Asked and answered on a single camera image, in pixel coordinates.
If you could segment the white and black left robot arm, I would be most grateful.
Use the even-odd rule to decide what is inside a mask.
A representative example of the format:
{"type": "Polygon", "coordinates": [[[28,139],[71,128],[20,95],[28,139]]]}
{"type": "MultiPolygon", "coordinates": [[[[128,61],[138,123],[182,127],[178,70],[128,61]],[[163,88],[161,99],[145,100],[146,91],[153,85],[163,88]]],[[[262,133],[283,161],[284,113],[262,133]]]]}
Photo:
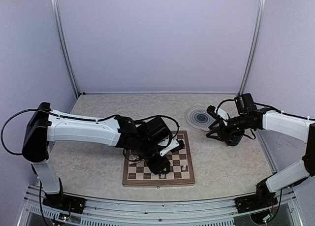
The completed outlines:
{"type": "Polygon", "coordinates": [[[56,141],[100,143],[131,150],[153,174],[168,173],[166,154],[179,146],[161,115],[139,121],[117,114],[94,118],[51,110],[49,103],[41,103],[27,125],[22,155],[31,163],[45,194],[60,209],[69,204],[69,198],[49,160],[48,146],[56,141]]]}

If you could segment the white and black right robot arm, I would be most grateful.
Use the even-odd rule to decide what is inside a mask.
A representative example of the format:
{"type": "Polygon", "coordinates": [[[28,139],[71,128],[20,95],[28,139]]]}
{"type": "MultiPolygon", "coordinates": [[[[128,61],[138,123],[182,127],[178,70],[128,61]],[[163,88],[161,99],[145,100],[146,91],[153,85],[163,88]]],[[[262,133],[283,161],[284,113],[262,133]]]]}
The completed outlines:
{"type": "Polygon", "coordinates": [[[256,193],[252,196],[254,207],[264,207],[275,192],[315,175],[313,118],[288,114],[273,106],[255,102],[250,93],[238,95],[232,101],[237,109],[235,117],[230,117],[221,108],[223,101],[217,106],[207,107],[207,113],[214,118],[206,135],[208,138],[224,142],[228,146],[236,146],[242,137],[248,137],[246,130],[251,132],[264,130],[282,134],[306,145],[301,159],[256,185],[256,193]]]}

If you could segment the wooden chess board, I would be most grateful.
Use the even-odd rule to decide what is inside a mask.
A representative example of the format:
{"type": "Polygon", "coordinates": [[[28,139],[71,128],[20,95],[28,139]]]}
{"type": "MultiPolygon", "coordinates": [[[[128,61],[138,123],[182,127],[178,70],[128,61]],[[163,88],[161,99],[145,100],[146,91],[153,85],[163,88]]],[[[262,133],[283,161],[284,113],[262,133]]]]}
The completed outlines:
{"type": "Polygon", "coordinates": [[[185,148],[177,152],[168,152],[166,157],[170,162],[170,172],[165,174],[165,179],[160,179],[160,175],[151,173],[147,164],[141,160],[137,165],[130,166],[125,159],[123,180],[124,187],[160,188],[160,187],[185,187],[195,184],[194,170],[190,155],[188,134],[185,130],[177,134],[177,139],[184,141],[185,148]],[[186,166],[186,171],[182,171],[182,166],[186,166]]]}

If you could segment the dark green cup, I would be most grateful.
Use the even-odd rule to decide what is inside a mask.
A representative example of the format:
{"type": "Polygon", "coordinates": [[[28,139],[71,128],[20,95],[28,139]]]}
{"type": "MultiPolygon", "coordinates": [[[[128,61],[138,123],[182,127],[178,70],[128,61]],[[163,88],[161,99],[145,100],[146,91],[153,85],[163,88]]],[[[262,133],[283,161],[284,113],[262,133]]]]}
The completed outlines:
{"type": "Polygon", "coordinates": [[[229,139],[225,141],[227,146],[237,146],[242,140],[243,135],[232,135],[229,139]]]}

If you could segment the white plate with spiral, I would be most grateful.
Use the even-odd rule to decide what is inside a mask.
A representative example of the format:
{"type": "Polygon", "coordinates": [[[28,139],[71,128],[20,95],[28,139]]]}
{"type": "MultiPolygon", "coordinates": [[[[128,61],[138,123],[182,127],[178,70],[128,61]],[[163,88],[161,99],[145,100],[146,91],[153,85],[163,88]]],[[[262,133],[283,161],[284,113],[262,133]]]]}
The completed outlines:
{"type": "Polygon", "coordinates": [[[215,119],[207,113],[207,107],[194,105],[185,112],[186,122],[194,129],[208,131],[215,119]]]}

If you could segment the aluminium front rail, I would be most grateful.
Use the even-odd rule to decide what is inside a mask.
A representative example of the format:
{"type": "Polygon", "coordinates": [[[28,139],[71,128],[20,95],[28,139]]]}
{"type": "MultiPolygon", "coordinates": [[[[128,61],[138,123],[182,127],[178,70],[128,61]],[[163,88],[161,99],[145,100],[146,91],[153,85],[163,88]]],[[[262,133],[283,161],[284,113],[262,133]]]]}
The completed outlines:
{"type": "Polygon", "coordinates": [[[45,206],[39,186],[28,186],[15,226],[253,226],[254,216],[273,212],[265,226],[303,226],[300,207],[292,189],[277,194],[280,207],[239,213],[236,197],[192,201],[134,201],[85,196],[81,213],[68,214],[45,206]]]}

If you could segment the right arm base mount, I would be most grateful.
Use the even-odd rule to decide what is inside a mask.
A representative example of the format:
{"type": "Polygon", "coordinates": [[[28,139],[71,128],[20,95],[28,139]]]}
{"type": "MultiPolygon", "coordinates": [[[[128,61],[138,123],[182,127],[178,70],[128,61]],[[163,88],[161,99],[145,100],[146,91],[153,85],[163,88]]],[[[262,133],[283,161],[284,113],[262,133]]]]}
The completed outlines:
{"type": "Polygon", "coordinates": [[[235,199],[237,212],[239,214],[269,207],[272,204],[277,203],[278,200],[275,194],[263,198],[259,197],[257,194],[251,194],[247,196],[237,197],[235,199]]]}

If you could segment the right aluminium corner post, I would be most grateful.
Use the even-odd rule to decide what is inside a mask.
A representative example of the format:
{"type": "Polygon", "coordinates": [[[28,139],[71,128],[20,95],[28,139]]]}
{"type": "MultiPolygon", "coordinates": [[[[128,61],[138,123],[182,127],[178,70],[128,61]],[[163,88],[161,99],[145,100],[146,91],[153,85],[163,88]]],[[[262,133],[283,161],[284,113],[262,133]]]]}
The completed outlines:
{"type": "Polygon", "coordinates": [[[262,26],[262,22],[263,22],[263,16],[264,16],[264,11],[265,11],[266,1],[267,0],[259,0],[258,1],[258,7],[257,7],[257,13],[256,13],[256,19],[255,19],[255,24],[254,24],[251,46],[250,46],[249,55],[248,55],[247,62],[246,62],[245,72],[243,74],[241,85],[240,85],[240,88],[238,91],[239,95],[245,93],[246,87],[247,87],[249,79],[250,79],[250,74],[251,74],[251,71],[253,68],[253,62],[254,62],[256,50],[258,47],[258,42],[259,42],[260,31],[261,31],[261,26],[262,26]]]}

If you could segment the aluminium corner post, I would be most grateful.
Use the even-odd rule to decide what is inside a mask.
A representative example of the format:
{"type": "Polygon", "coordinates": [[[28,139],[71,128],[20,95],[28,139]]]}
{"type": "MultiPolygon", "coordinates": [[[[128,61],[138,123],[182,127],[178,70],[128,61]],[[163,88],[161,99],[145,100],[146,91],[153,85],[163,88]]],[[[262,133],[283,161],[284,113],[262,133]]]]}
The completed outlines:
{"type": "Polygon", "coordinates": [[[72,68],[72,64],[70,61],[70,56],[69,56],[69,52],[68,52],[68,48],[66,44],[66,39],[63,32],[63,24],[62,24],[62,17],[61,17],[61,12],[60,12],[60,7],[59,7],[59,1],[58,0],[50,0],[50,1],[51,1],[52,11],[53,11],[54,19],[55,19],[57,35],[58,35],[58,39],[59,39],[59,43],[60,43],[60,47],[62,51],[62,56],[65,63],[65,68],[66,68],[68,77],[70,79],[70,84],[71,84],[73,93],[75,97],[78,98],[80,96],[80,91],[79,91],[79,87],[75,78],[74,70],[72,68]]]}
{"type": "Polygon", "coordinates": [[[249,55],[248,55],[247,62],[246,62],[245,72],[243,74],[241,85],[240,85],[240,88],[238,91],[239,95],[245,93],[246,87],[247,87],[249,79],[250,79],[250,74],[251,74],[251,71],[253,68],[253,62],[254,62],[256,50],[258,47],[258,42],[259,42],[260,31],[261,31],[261,26],[262,26],[262,22],[263,22],[263,16],[264,16],[264,11],[265,11],[266,1],[267,0],[259,0],[258,1],[258,7],[257,7],[257,13],[256,13],[256,19],[255,19],[255,24],[254,24],[251,46],[250,46],[249,55]]]}

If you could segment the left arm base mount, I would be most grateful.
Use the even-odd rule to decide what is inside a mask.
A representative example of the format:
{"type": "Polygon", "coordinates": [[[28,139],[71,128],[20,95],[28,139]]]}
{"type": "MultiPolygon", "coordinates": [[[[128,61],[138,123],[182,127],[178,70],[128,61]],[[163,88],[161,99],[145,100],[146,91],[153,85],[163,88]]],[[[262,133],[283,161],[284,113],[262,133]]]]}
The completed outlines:
{"type": "Polygon", "coordinates": [[[77,214],[83,213],[85,203],[86,200],[82,197],[66,194],[47,194],[43,200],[45,206],[77,214]]]}

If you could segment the left aluminium corner post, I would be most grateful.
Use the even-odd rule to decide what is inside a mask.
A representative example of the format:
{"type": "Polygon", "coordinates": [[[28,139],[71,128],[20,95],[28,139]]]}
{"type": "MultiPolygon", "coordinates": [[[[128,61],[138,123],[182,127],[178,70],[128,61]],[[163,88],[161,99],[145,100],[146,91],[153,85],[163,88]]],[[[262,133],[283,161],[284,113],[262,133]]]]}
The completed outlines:
{"type": "Polygon", "coordinates": [[[80,91],[79,91],[79,87],[75,78],[74,70],[72,68],[72,64],[70,61],[70,56],[69,56],[69,52],[68,52],[68,48],[66,44],[66,39],[63,32],[63,24],[62,24],[62,17],[61,17],[61,12],[60,12],[60,7],[59,7],[59,1],[58,0],[50,0],[50,1],[51,1],[52,11],[53,11],[54,19],[55,19],[57,35],[58,35],[58,39],[59,39],[59,43],[60,43],[60,47],[62,51],[62,56],[65,63],[65,68],[66,68],[68,77],[70,79],[70,84],[71,84],[73,93],[75,97],[78,98],[80,96],[80,91]]]}

